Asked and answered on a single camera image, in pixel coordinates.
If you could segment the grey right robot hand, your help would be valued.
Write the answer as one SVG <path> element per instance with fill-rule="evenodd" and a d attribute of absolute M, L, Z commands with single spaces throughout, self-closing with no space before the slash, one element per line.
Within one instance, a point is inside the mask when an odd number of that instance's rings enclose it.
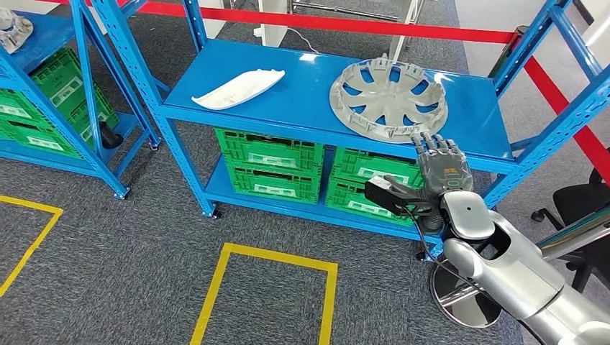
<path fill-rule="evenodd" d="M 450 190 L 473 191 L 474 179 L 465 155 L 451 139 L 422 132 L 411 136 L 417 153 L 417 164 L 424 181 L 420 189 L 402 185 L 385 175 L 389 190 L 402 198 L 434 200 Z"/>

